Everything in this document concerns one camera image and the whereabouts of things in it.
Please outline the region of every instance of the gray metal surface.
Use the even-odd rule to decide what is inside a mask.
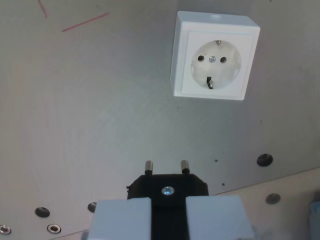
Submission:
[[[154,174],[180,173],[188,160],[210,194],[320,166],[319,1],[92,2],[110,15],[67,32],[35,0],[0,3],[6,239],[51,239],[52,223],[61,235],[88,229],[87,205],[125,198],[147,160]],[[50,3],[64,10],[63,1]],[[244,101],[173,97],[177,10],[247,15],[260,25]],[[261,154],[273,163],[259,167]],[[37,217],[37,207],[50,217]]]

